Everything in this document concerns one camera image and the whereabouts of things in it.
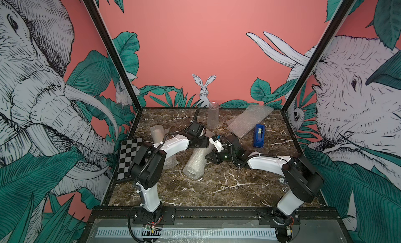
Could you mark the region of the bubble wrap pile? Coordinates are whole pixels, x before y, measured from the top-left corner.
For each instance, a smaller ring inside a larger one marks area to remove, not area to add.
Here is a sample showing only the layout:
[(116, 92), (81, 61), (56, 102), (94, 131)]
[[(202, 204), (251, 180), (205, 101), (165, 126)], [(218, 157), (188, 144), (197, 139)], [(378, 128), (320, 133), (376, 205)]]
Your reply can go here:
[(185, 165), (183, 172), (191, 179), (199, 179), (204, 174), (207, 163), (205, 156), (213, 150), (214, 145), (210, 142), (207, 148), (195, 148)]

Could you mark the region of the bubble wrap sheet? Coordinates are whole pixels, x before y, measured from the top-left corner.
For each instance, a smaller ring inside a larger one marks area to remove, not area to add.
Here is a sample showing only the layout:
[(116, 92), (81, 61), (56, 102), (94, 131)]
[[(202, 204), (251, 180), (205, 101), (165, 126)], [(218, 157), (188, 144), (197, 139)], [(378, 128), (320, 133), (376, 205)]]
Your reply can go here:
[[(169, 130), (164, 129), (164, 127), (162, 125), (155, 125), (155, 126), (150, 127), (150, 133), (151, 133), (153, 142), (160, 143), (163, 140), (165, 133), (168, 131)], [(171, 168), (175, 167), (176, 165), (178, 165), (176, 156), (173, 155), (171, 157), (168, 157), (165, 159), (164, 170), (171, 169)]]
[(227, 129), (238, 138), (242, 138), (270, 115), (273, 110), (272, 107), (265, 105), (250, 105), (242, 114), (227, 122)]

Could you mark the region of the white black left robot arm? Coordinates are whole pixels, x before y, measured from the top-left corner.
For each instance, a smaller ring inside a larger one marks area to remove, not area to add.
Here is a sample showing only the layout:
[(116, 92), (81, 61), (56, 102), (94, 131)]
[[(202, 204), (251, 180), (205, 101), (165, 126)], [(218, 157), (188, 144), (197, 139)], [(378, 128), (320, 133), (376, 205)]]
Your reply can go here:
[(161, 221), (162, 205), (157, 183), (165, 160), (187, 149), (209, 146), (206, 128), (197, 121), (199, 111), (200, 108), (197, 108), (188, 126), (180, 131), (166, 133), (160, 143), (144, 142), (130, 164), (128, 172), (140, 194), (142, 214), (146, 222), (157, 224)]

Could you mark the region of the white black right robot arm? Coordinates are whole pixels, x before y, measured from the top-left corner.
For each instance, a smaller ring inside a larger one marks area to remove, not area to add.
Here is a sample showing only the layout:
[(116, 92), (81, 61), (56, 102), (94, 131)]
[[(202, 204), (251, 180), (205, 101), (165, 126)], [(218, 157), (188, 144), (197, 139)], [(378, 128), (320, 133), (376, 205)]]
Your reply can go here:
[(289, 190), (272, 208), (270, 217), (277, 225), (292, 223), (294, 212), (304, 203), (310, 203), (323, 187), (324, 178), (302, 154), (272, 157), (260, 152), (245, 150), (235, 135), (214, 135), (213, 145), (205, 158), (213, 164), (231, 162), (236, 170), (260, 170), (280, 175)]

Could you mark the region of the clear textured glass vase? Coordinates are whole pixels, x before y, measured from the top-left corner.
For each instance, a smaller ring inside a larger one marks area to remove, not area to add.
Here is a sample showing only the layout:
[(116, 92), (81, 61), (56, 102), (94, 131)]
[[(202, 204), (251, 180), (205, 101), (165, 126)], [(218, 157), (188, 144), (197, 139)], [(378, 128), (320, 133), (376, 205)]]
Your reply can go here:
[(211, 102), (208, 106), (207, 128), (216, 129), (219, 123), (219, 104)]

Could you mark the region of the blue tape dispenser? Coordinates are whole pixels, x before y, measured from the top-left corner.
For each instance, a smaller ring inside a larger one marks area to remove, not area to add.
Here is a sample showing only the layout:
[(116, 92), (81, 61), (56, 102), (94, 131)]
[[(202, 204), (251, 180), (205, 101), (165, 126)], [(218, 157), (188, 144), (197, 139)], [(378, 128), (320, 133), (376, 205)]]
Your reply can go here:
[(265, 137), (265, 126), (261, 124), (256, 124), (253, 135), (253, 146), (256, 148), (263, 148), (264, 137)]

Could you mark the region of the black white checkerboard card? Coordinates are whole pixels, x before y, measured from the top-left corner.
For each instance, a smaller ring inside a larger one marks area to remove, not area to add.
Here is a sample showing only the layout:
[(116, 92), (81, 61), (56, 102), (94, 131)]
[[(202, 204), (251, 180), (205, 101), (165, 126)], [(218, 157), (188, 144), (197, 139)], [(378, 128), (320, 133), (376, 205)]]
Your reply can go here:
[(117, 180), (130, 177), (128, 169), (142, 143), (143, 137), (136, 137), (121, 142)]

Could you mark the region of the black front mounting rail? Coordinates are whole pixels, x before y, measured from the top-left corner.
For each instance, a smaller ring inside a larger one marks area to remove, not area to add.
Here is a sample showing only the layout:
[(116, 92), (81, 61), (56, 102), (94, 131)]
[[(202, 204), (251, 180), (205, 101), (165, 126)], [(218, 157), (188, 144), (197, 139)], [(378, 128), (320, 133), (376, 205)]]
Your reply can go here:
[[(145, 225), (150, 222), (159, 225), (172, 225), (178, 220), (256, 220), (261, 225), (280, 226), (272, 207), (186, 207), (163, 206), (156, 212), (147, 212), (145, 209), (134, 206), (99, 206), (92, 211), (88, 223), (96, 219), (125, 220), (131, 219), (134, 224)], [(339, 220), (340, 216), (332, 207), (301, 207), (289, 218), (283, 220), (284, 225), (299, 225), (306, 220)]]

